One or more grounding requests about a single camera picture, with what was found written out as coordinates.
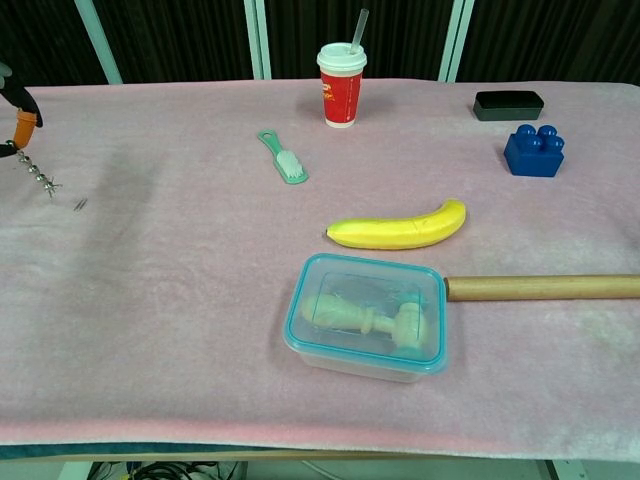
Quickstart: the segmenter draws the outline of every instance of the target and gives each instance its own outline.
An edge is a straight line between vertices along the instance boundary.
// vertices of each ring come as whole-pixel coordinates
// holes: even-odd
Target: black curtain
[[[640,85],[640,2],[476,0],[457,80]]]
[[[369,9],[362,45],[365,77],[436,80],[453,0],[266,0],[273,78],[320,75],[316,55],[350,42],[361,8]]]
[[[0,0],[0,61],[25,85],[107,83],[73,0]]]
[[[253,78],[240,0],[94,0],[125,83]]]

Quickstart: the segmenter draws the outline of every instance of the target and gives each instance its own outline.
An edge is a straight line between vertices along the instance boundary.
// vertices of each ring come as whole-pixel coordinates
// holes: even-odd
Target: black box
[[[531,90],[478,92],[473,112],[482,121],[537,120],[544,102]]]

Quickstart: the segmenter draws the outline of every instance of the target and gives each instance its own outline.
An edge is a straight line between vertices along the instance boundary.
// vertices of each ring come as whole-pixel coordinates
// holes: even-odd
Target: cup lid
[[[356,53],[349,53],[350,43],[329,43],[320,49],[316,61],[320,67],[336,72],[350,72],[360,70],[367,64],[367,55],[362,45],[358,46]]]

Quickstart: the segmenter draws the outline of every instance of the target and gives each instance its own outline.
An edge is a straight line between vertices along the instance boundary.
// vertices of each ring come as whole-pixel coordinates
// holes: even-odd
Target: orange handle
[[[33,129],[38,122],[38,115],[18,110],[17,117],[18,126],[16,127],[16,133],[13,135],[13,142],[16,144],[16,147],[23,149],[29,144],[29,140],[31,140]]]

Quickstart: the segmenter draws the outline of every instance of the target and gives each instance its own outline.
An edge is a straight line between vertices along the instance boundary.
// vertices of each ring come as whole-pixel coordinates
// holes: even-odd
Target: clear plastic container
[[[446,367],[444,281],[427,267],[314,255],[298,279],[284,339],[314,367],[415,382]]]

